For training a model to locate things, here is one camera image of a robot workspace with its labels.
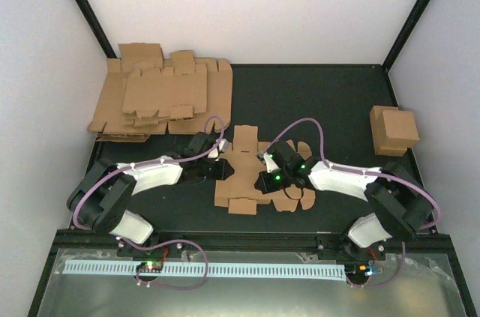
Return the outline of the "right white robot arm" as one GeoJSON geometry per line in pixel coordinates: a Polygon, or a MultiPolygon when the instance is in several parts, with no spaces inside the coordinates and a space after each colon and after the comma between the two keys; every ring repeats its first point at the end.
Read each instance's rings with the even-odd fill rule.
{"type": "Polygon", "coordinates": [[[437,201],[401,165],[383,168],[341,165],[318,157],[304,158],[285,141],[270,144],[257,155],[265,166],[254,187],[263,194],[286,191],[331,191],[360,199],[371,213],[351,222],[338,249],[349,259],[360,259],[368,248],[391,238],[411,241],[428,229],[430,215],[438,216],[437,201]]]}

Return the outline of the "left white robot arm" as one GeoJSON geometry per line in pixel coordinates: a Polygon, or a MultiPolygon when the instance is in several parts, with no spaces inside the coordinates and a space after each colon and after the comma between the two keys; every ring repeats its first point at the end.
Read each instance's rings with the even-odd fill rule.
{"type": "Polygon", "coordinates": [[[229,144],[223,137],[198,132],[179,153],[138,163],[100,159],[68,197],[73,224],[127,239],[144,256],[155,255],[161,248],[161,238],[153,233],[154,226],[148,220],[128,210],[131,198],[156,187],[225,181],[235,172],[221,157],[229,144]]]}

